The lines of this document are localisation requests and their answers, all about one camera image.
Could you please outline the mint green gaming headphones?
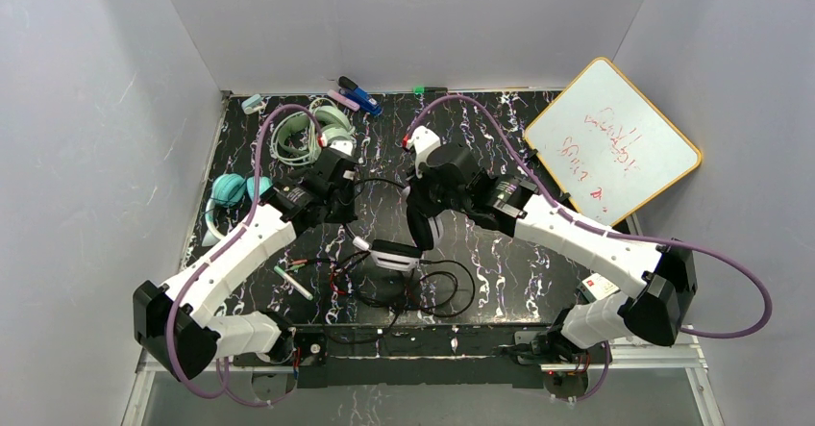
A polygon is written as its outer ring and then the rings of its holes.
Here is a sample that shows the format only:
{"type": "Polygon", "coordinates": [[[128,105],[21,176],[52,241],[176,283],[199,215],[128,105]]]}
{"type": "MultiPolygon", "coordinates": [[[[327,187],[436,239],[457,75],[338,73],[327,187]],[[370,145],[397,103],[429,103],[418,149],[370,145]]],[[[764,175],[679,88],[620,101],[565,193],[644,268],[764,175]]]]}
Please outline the mint green gaming headphones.
{"type": "MultiPolygon", "coordinates": [[[[356,144],[356,129],[348,116],[331,100],[318,98],[309,104],[328,144],[351,141],[356,144]]],[[[322,147],[314,124],[306,113],[292,113],[272,130],[272,157],[279,163],[297,167],[314,163],[322,147]]]]}

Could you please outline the black and white headphones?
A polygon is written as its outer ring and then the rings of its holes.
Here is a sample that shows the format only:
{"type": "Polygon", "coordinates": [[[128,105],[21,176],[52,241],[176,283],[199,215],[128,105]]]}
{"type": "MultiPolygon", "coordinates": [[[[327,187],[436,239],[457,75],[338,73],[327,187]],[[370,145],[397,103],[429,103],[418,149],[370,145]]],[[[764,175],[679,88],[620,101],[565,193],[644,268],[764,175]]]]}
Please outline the black and white headphones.
{"type": "Polygon", "coordinates": [[[419,278],[415,278],[414,272],[418,266],[422,264],[444,264],[445,262],[443,260],[439,262],[425,260],[423,258],[423,253],[419,248],[393,241],[375,239],[369,242],[364,238],[356,236],[353,239],[353,244],[357,248],[357,251],[341,260],[334,261],[330,258],[297,260],[290,264],[290,268],[292,270],[296,270],[310,265],[329,263],[332,266],[329,285],[333,292],[338,295],[343,295],[345,292],[336,286],[335,278],[339,275],[351,272],[353,268],[368,258],[372,259],[375,265],[382,269],[399,272],[402,290],[399,292],[399,294],[388,300],[382,301],[366,296],[360,293],[357,289],[353,289],[347,293],[349,296],[356,297],[359,302],[370,308],[382,308],[389,310],[393,314],[393,319],[391,321],[392,323],[395,323],[399,316],[407,311],[418,311],[438,318],[452,318],[466,312],[472,306],[475,300],[476,292],[472,290],[468,303],[462,309],[453,313],[438,313],[436,309],[449,304],[453,300],[452,297],[448,297],[446,300],[440,303],[423,306],[417,298],[414,290],[420,287],[424,282],[428,281],[431,277],[444,276],[452,281],[453,291],[451,294],[456,295],[459,291],[459,280],[457,275],[453,272],[445,270],[436,270],[419,278]]]}

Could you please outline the teal cat ear headphones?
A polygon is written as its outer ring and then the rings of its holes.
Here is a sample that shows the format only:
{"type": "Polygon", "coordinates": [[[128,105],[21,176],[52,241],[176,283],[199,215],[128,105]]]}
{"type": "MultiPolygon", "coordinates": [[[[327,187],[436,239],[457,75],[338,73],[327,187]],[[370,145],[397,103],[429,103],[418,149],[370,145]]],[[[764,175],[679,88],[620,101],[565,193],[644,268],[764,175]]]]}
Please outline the teal cat ear headphones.
{"type": "Polygon", "coordinates": [[[201,245],[210,247],[225,237],[215,224],[214,214],[217,209],[235,207],[244,197],[255,202],[270,188],[272,188],[272,180],[266,176],[255,179],[245,178],[237,173],[225,173],[218,176],[212,183],[210,198],[203,212],[207,231],[201,245]]]}

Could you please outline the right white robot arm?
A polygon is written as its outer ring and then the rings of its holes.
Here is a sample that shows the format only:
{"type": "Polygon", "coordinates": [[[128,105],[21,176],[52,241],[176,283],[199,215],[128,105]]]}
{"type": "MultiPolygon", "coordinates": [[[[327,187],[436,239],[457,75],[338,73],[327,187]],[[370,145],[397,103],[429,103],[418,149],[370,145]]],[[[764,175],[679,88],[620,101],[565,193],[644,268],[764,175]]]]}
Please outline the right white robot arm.
{"type": "Polygon", "coordinates": [[[551,340],[573,350],[624,337],[658,346],[676,342],[697,287],[688,250],[583,229],[583,216],[559,213],[529,180],[488,174],[461,144],[413,143],[409,150],[415,163],[408,178],[407,220],[419,249],[436,246],[441,213],[463,213],[485,230],[551,249],[618,288],[563,311],[551,340]]]}

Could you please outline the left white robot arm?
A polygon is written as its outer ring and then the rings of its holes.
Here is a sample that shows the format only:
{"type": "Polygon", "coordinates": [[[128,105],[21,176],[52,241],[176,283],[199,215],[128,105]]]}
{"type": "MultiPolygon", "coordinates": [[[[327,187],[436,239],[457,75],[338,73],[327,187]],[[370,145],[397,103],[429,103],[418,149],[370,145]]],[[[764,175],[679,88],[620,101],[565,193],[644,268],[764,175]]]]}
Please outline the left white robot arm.
{"type": "Polygon", "coordinates": [[[355,219],[349,201],[357,164],[351,151],[331,146],[299,177],[258,189],[247,216],[193,265],[160,285],[146,281],[136,288],[136,342],[181,382],[216,360],[270,352],[287,329],[281,317],[217,316],[217,309],[307,230],[355,219]]]}

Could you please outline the pink highlighter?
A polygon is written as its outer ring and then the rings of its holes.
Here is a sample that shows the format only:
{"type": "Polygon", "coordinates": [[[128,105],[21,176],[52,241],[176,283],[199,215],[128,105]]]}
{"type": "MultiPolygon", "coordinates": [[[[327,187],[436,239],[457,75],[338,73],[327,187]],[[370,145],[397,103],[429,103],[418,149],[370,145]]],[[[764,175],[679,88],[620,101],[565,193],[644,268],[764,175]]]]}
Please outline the pink highlighter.
{"type": "Polygon", "coordinates": [[[353,112],[356,112],[356,111],[358,111],[360,109],[360,105],[357,102],[355,102],[354,100],[344,96],[343,94],[341,94],[340,92],[338,92],[336,90],[329,89],[327,91],[327,95],[331,99],[333,99],[337,104],[340,104],[340,105],[346,107],[347,109],[350,109],[353,112]]]}

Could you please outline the blue stapler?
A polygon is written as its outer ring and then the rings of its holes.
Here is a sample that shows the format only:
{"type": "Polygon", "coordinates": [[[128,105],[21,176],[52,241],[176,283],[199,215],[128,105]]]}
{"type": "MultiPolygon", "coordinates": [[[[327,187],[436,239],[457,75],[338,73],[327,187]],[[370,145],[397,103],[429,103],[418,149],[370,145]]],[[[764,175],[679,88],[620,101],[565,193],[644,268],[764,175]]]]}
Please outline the blue stapler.
{"type": "Polygon", "coordinates": [[[337,79],[337,84],[340,87],[340,93],[344,97],[359,104],[367,113],[378,116],[383,112],[381,104],[350,78],[340,76],[337,79]]]}

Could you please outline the green capped white marker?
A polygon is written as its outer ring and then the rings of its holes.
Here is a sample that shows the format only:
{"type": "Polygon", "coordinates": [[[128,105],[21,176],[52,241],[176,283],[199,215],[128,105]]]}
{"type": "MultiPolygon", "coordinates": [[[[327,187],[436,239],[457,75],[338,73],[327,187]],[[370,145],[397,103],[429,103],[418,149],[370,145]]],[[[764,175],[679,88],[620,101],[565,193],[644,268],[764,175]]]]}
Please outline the green capped white marker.
{"type": "Polygon", "coordinates": [[[308,301],[312,301],[314,299],[312,292],[309,291],[305,286],[300,284],[296,279],[294,279],[285,269],[281,268],[278,265],[274,265],[273,270],[285,282],[289,283],[292,286],[292,288],[295,289],[305,299],[307,299],[308,301]]]}

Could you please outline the small light blue eraser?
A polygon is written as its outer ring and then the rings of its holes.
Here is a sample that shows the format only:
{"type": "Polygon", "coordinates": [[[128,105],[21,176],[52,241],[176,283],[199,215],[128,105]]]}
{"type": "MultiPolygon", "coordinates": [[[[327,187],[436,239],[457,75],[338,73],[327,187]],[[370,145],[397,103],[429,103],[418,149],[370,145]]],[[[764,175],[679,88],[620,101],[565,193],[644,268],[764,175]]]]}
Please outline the small light blue eraser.
{"type": "Polygon", "coordinates": [[[258,113],[264,108],[264,98],[260,94],[254,94],[241,103],[241,109],[245,114],[258,113]]]}

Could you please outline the small white red box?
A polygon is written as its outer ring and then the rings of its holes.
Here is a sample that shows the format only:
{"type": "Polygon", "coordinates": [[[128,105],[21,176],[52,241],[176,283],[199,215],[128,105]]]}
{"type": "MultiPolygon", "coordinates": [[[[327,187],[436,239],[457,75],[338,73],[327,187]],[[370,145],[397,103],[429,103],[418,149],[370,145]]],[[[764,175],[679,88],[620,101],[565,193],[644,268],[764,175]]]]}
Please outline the small white red box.
{"type": "Polygon", "coordinates": [[[619,290],[611,281],[598,273],[592,273],[578,286],[580,295],[589,303],[605,299],[619,290]]]}

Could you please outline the white board orange frame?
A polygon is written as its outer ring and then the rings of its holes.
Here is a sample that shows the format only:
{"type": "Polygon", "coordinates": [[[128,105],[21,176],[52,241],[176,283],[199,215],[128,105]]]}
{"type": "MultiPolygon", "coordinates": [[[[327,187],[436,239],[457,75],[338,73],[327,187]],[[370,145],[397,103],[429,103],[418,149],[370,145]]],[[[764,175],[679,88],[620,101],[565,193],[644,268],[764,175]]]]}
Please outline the white board orange frame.
{"type": "Polygon", "coordinates": [[[576,211],[615,225],[695,170],[702,152],[608,59],[593,60],[524,133],[576,211]]]}

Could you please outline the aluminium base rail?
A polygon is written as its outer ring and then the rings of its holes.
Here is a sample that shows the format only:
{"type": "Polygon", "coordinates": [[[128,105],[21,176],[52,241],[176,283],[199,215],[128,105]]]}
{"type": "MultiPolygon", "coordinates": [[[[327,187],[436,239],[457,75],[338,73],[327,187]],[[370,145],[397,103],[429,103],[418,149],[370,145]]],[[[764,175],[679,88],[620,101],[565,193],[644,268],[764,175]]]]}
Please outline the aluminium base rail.
{"type": "Polygon", "coordinates": [[[423,306],[453,313],[476,292],[472,306],[452,318],[418,311],[370,308],[353,289],[385,301],[400,290],[398,274],[364,260],[329,289],[329,264],[296,270],[297,260],[351,255],[343,234],[321,228],[270,257],[217,309],[218,316],[252,311],[282,315],[287,326],[274,355],[245,353],[230,363],[236,400],[206,400],[177,383],[148,352],[140,356],[139,398],[130,425],[520,425],[533,421],[522,403],[536,400],[559,422],[569,419],[569,396],[593,389],[603,370],[605,390],[580,413],[597,424],[709,424],[720,414],[705,378],[697,340],[682,335],[670,348],[619,339],[606,354],[594,347],[572,363],[537,361],[507,349],[544,332],[564,307],[585,303],[580,282],[588,268],[540,246],[477,233],[449,219],[442,248],[417,271],[434,276],[414,292],[423,306]],[[278,265],[312,292],[308,301],[273,270],[278,265]]]}

